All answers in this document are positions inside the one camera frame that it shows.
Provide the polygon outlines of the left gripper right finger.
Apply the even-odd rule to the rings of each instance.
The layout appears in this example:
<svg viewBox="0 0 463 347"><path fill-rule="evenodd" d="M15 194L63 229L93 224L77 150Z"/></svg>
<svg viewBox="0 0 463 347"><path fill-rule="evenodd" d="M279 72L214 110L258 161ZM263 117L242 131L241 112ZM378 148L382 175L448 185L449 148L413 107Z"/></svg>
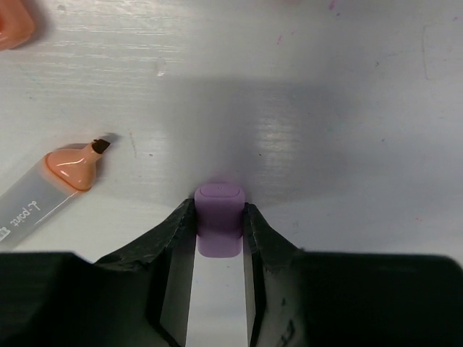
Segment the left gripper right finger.
<svg viewBox="0 0 463 347"><path fill-rule="evenodd" d="M250 346L460 346L462 268L421 254L308 252L245 206Z"/></svg>

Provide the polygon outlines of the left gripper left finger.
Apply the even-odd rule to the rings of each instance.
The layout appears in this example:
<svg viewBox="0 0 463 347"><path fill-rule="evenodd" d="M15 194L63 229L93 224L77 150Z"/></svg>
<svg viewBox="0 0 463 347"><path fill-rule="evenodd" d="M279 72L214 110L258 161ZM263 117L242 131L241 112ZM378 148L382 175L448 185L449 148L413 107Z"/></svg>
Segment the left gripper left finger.
<svg viewBox="0 0 463 347"><path fill-rule="evenodd" d="M195 203L96 262L71 252L1 255L3 346L184 346Z"/></svg>

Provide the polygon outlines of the purple highlighter cap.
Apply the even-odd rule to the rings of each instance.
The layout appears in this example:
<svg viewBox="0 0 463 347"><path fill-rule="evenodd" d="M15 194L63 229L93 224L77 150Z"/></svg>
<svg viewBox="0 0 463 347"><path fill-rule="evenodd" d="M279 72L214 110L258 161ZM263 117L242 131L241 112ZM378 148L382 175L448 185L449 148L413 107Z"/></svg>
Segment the purple highlighter cap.
<svg viewBox="0 0 463 347"><path fill-rule="evenodd" d="M208 258L233 258L242 251L245 193L235 184L210 183L194 196L197 247Z"/></svg>

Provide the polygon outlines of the orange tip grey highlighter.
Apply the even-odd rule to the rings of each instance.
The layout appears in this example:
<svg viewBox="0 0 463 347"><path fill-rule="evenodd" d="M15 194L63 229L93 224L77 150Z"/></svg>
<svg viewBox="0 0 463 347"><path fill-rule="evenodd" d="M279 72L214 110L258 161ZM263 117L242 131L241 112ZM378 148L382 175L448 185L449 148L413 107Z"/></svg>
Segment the orange tip grey highlighter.
<svg viewBox="0 0 463 347"><path fill-rule="evenodd" d="M49 152L8 188L1 196L1 251L17 247L47 218L88 192L110 144L96 139L81 148Z"/></svg>

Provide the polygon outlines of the orange highlighter cap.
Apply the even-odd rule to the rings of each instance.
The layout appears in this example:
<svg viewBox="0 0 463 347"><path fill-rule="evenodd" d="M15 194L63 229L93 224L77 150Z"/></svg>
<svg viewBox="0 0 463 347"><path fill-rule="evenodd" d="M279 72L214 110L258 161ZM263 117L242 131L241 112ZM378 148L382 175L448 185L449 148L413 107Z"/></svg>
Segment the orange highlighter cap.
<svg viewBox="0 0 463 347"><path fill-rule="evenodd" d="M22 45L35 32L35 22L23 1L1 0L1 50Z"/></svg>

